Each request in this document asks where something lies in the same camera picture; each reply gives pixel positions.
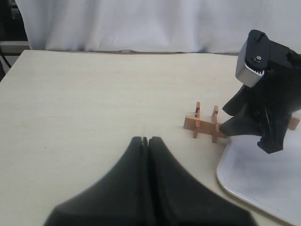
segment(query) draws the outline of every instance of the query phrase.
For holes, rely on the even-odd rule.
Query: white backdrop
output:
[[[251,29],[301,52],[300,0],[16,0],[32,49],[238,52]]]

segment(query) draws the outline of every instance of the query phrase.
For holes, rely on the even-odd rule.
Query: white plate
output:
[[[301,130],[288,130],[283,151],[267,154],[260,137],[232,137],[217,178],[239,199],[290,224],[301,225]]]

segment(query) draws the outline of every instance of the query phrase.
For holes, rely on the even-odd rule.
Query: wooden block structure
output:
[[[201,103],[197,102],[197,107],[196,107],[194,117],[189,115],[185,116],[184,129],[192,130],[193,138],[197,138],[198,133],[206,133],[212,135],[213,143],[216,143],[217,138],[219,137],[227,138],[227,136],[220,131],[221,123],[217,122],[218,106],[215,105],[213,108],[211,121],[201,120],[200,113],[201,113]],[[299,117],[292,116],[288,124],[288,128],[291,130],[296,130],[300,120],[301,119]]]

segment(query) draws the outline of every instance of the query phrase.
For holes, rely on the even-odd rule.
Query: table surface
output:
[[[133,136],[160,136],[177,160],[214,193],[227,194],[216,168],[227,140],[192,138],[185,115],[201,102],[209,120],[240,88],[236,56],[104,54],[26,50],[0,83],[0,225],[40,226],[51,210],[100,179]],[[229,117],[222,111],[218,120]]]

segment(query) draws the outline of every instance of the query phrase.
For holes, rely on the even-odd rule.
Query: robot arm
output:
[[[300,66],[296,52],[251,30],[236,67],[243,86],[223,107],[233,117],[220,130],[227,136],[261,136],[261,149],[281,151],[292,113],[301,109]]]

